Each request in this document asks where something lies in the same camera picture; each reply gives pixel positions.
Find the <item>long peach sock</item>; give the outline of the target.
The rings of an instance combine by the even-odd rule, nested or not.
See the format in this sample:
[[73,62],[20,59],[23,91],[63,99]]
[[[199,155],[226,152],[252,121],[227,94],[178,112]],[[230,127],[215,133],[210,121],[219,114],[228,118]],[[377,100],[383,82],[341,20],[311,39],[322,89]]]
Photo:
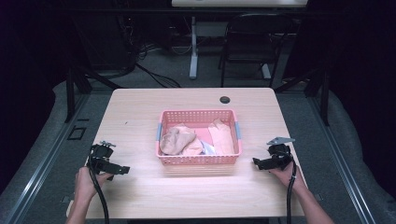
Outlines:
[[215,119],[209,124],[208,130],[216,153],[218,155],[232,155],[233,139],[230,127],[224,124],[220,119]]

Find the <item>black metal stand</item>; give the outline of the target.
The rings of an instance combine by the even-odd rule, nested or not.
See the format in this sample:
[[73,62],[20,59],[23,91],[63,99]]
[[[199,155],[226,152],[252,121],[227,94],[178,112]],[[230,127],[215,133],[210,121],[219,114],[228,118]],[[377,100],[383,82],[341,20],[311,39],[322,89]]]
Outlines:
[[286,84],[275,88],[276,93],[283,92],[297,85],[303,80],[308,80],[308,84],[304,89],[306,97],[315,97],[320,94],[319,116],[326,126],[329,126],[328,120],[328,105],[330,95],[330,74],[328,73],[330,66],[327,63],[322,63],[318,68],[315,68],[306,74],[292,78]]
[[66,76],[66,102],[67,102],[67,115],[65,123],[69,122],[76,113],[75,89],[78,89],[82,94],[90,94],[92,85],[88,78],[91,77],[111,90],[121,89],[121,86],[110,81],[109,79],[100,76],[98,73],[83,67],[72,67]]

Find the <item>black folding chair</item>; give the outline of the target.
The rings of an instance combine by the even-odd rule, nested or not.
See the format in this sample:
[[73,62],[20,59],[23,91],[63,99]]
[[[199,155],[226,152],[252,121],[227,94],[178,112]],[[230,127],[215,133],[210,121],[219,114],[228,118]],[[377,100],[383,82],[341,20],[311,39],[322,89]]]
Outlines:
[[245,13],[232,18],[225,29],[219,59],[220,86],[225,84],[227,63],[255,63],[260,71],[265,64],[271,64],[269,86],[272,86],[284,40],[292,25],[292,18],[283,14]]

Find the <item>beige crumpled sock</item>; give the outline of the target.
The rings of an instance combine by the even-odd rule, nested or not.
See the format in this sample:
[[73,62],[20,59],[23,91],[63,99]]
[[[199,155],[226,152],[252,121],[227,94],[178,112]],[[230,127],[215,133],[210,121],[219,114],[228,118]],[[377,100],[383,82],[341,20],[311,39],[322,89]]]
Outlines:
[[182,155],[183,148],[196,138],[194,130],[183,123],[168,130],[160,140],[160,150],[166,155]]

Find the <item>person's left hand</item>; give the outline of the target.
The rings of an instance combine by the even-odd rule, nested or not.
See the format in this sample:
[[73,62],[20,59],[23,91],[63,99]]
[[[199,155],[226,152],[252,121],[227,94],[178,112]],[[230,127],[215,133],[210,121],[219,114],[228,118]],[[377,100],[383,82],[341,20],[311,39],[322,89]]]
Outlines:
[[77,203],[89,203],[96,194],[88,167],[81,167],[76,174],[75,201]]

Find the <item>small peach sock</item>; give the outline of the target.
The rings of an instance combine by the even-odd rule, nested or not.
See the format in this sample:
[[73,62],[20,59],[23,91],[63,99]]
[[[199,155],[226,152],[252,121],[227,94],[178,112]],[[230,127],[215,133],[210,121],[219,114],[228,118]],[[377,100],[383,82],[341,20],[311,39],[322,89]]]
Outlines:
[[201,154],[203,150],[204,148],[201,141],[195,138],[183,148],[181,154],[183,156],[195,156]]

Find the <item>metal floor rail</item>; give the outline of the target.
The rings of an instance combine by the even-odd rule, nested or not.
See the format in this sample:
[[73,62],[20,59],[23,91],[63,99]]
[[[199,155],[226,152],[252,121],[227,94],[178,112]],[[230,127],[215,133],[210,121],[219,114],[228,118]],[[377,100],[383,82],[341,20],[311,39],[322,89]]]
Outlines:
[[347,164],[347,161],[345,160],[341,148],[339,147],[332,133],[331,127],[325,124],[320,115],[319,104],[317,100],[311,97],[307,97],[307,102],[310,104],[317,123],[320,126],[322,132],[324,133],[325,138],[330,146],[330,154],[332,155],[333,163],[344,183],[347,194],[354,205],[361,224],[377,224],[373,213],[371,212],[366,200],[363,197],[361,188],[359,187],[356,179],[354,178],[353,174],[349,169],[349,166]]
[[[76,114],[64,122],[65,99],[56,100],[49,120],[0,195],[0,224],[64,224],[73,198],[75,173],[92,143],[91,97],[78,97]],[[81,140],[68,140],[74,126],[86,127]]]

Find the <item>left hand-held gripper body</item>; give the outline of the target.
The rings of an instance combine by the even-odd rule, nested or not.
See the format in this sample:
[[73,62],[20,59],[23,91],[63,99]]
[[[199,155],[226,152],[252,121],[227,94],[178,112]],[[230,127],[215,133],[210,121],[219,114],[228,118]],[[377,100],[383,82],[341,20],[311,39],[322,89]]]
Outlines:
[[109,161],[113,153],[112,147],[113,145],[106,141],[91,146],[88,157],[88,168],[91,176],[99,175],[102,172],[114,173],[114,164]]

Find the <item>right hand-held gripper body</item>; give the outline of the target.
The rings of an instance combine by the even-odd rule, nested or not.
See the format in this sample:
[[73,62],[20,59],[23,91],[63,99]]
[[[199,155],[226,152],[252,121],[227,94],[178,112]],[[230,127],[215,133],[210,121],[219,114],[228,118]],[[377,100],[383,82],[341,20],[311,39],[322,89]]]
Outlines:
[[293,138],[276,137],[267,142],[268,152],[271,158],[268,160],[268,169],[280,168],[284,170],[290,162],[292,155],[288,143],[294,142]]

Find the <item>pink plastic basket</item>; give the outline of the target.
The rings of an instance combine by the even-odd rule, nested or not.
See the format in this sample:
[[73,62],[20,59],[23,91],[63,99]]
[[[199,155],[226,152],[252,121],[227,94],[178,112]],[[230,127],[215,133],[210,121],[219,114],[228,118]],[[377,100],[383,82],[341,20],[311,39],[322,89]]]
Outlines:
[[[196,138],[213,146],[208,126],[215,119],[220,119],[230,127],[233,139],[232,155],[166,155],[160,150],[160,140],[168,130],[183,123],[194,130]],[[160,121],[156,136],[156,155],[163,165],[203,165],[203,164],[234,164],[242,153],[241,136],[238,119],[231,109],[207,109],[207,110],[164,110],[160,115]]]

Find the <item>white desk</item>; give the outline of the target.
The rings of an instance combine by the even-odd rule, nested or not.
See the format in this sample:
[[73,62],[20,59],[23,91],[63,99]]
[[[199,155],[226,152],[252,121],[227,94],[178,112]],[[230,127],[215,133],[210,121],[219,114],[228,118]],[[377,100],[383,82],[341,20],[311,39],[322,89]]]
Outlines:
[[[171,0],[173,7],[181,9],[274,9],[305,8],[309,0]],[[198,37],[223,36],[226,21],[202,21],[191,16],[191,66],[190,78],[197,78]]]

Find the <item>black floor socket frame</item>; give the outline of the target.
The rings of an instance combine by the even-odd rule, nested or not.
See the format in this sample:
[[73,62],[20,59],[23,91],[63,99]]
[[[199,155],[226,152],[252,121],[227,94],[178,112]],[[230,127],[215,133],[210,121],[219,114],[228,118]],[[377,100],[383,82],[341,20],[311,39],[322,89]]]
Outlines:
[[68,140],[81,140],[82,137],[84,136],[87,128],[86,127],[78,127],[74,126],[67,136]]

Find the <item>white and blue cloth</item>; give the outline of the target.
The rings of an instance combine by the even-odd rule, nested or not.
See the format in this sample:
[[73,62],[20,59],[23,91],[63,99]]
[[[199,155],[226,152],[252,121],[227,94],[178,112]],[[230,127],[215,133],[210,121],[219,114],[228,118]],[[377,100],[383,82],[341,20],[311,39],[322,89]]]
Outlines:
[[208,144],[205,141],[202,141],[201,144],[203,147],[202,155],[215,155],[216,154],[216,149],[213,146],[211,146],[210,144]]

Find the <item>person's right hand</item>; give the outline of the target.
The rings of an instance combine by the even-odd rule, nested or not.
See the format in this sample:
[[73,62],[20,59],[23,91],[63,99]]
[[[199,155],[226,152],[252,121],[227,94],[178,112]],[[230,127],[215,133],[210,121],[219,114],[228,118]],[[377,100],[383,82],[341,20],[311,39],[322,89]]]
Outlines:
[[292,163],[290,163],[284,170],[275,168],[270,169],[269,173],[276,176],[279,181],[286,187],[290,184],[290,181],[294,179],[292,190],[296,194],[300,194],[304,190],[307,190],[299,166],[294,166]]

